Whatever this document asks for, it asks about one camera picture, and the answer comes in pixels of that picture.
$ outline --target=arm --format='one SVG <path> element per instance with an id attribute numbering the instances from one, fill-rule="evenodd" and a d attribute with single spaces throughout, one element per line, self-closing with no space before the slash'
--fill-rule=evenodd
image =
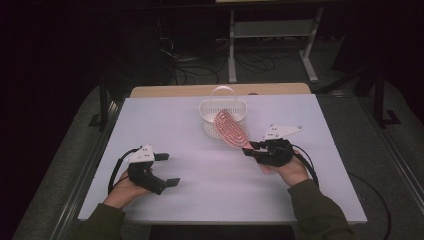
<path id="1" fill-rule="evenodd" d="M 294 156 L 282 167 L 267 167 L 290 186 L 300 239 L 355 239 L 340 207 L 320 192 L 299 159 Z"/>
<path id="2" fill-rule="evenodd" d="M 91 216 L 78 226 L 71 239 L 120 240 L 125 217 L 122 209 L 137 197 L 148 193 L 148 190 L 132 183 L 125 172 L 103 203 L 98 204 Z"/>

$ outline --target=green sleeve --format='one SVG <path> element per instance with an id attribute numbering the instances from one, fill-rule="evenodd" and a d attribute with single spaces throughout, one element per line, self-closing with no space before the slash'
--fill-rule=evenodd
<path id="1" fill-rule="evenodd" d="M 91 216 L 76 229 L 72 240 L 120 240 L 125 212 L 98 204 Z"/>
<path id="2" fill-rule="evenodd" d="M 343 211 L 324 196 L 312 180 L 298 183 L 288 191 L 299 225 L 300 240 L 355 239 Z"/>

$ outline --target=white tabletop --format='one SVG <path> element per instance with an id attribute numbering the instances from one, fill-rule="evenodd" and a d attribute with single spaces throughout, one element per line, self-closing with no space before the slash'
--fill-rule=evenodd
<path id="1" fill-rule="evenodd" d="M 140 197 L 127 206 L 126 219 L 139 223 L 288 224 L 296 221 L 287 185 L 277 174 L 263 174 L 253 158 L 203 132 L 200 103 L 208 97 L 126 99 L 79 219 L 85 220 L 107 196 L 118 160 L 130 149 L 151 144 L 169 153 L 153 173 L 177 187 Z M 315 95 L 239 96 L 247 103 L 246 127 L 260 141 L 270 124 L 299 126 L 287 137 L 311 156 L 321 191 L 343 210 L 349 223 L 366 216 L 334 144 Z M 121 166 L 117 178 L 126 169 Z"/>

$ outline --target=white plastic bracket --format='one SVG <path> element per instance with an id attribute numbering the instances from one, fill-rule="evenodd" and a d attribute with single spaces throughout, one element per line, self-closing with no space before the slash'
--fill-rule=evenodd
<path id="1" fill-rule="evenodd" d="M 265 133 L 263 139 L 264 140 L 279 139 L 282 137 L 286 137 L 290 134 L 297 133 L 302 130 L 303 130 L 302 126 L 293 127 L 293 126 L 281 126 L 281 125 L 271 124 L 271 127 Z"/>
<path id="2" fill-rule="evenodd" d="M 137 152 L 131 154 L 125 159 L 126 163 L 135 163 L 135 162 L 152 162 L 155 160 L 155 154 L 153 153 L 153 148 L 151 145 L 145 145 L 140 148 Z"/>

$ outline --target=person's right hand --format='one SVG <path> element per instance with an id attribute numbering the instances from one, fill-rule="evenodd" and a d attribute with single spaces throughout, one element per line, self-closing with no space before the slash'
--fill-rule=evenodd
<path id="1" fill-rule="evenodd" d="M 280 174 L 283 181 L 290 187 L 309 179 L 305 165 L 303 165 L 303 163 L 296 156 L 293 156 L 290 162 L 284 164 L 281 167 L 274 167 L 269 165 L 264 166 Z"/>

